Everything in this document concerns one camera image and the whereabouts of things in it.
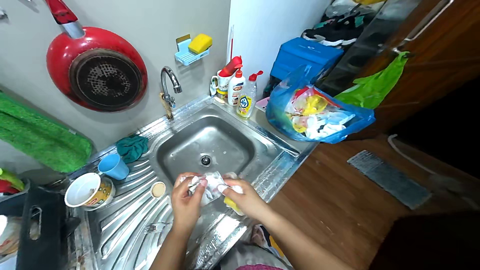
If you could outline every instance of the door handle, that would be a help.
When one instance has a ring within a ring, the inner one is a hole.
[[[397,46],[392,48],[398,53],[399,49],[410,41],[418,38],[455,0],[442,0],[423,18],[417,26]]]

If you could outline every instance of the wooden floor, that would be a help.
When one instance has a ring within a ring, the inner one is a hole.
[[[433,181],[430,174],[396,153],[387,136],[336,145],[320,144],[280,193],[272,207],[355,269],[368,269],[384,237],[399,217],[471,209],[470,205]],[[479,181],[400,141],[404,153],[466,185]],[[365,177],[347,160],[368,150],[433,191],[433,197],[411,211]]]

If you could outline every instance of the faucet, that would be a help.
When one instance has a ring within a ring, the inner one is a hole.
[[[172,119],[173,118],[172,109],[174,109],[176,105],[175,105],[174,97],[172,97],[168,93],[165,75],[168,75],[170,78],[170,81],[172,81],[173,91],[175,92],[175,94],[181,93],[181,86],[177,79],[177,76],[175,75],[175,73],[173,73],[173,70],[167,66],[164,66],[160,73],[160,78],[162,81],[162,89],[160,90],[160,98],[161,98],[160,101],[162,102],[163,107],[165,107],[165,110],[167,111],[167,118]]]

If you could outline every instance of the blue plastic bag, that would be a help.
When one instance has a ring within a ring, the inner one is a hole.
[[[266,116],[268,122],[278,131],[297,141],[336,144],[345,140],[349,134],[359,132],[375,122],[373,110],[343,103],[316,88],[316,90],[329,98],[333,103],[340,106],[341,109],[354,113],[355,117],[344,125],[346,129],[319,139],[310,139],[302,133],[295,131],[289,116],[285,112],[285,107],[297,89],[301,89],[309,84],[309,80],[306,77],[309,70],[310,66],[299,66],[296,70],[290,72],[286,79],[273,89],[266,108]]]

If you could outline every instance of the blue soap holder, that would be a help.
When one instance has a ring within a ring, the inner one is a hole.
[[[190,65],[191,63],[197,61],[198,59],[208,55],[210,53],[210,49],[207,49],[206,51],[196,54],[194,52],[191,52],[188,49],[188,45],[192,41],[191,38],[186,39],[184,41],[181,41],[177,43],[177,48],[179,52],[175,53],[175,59],[182,63],[185,66]]]

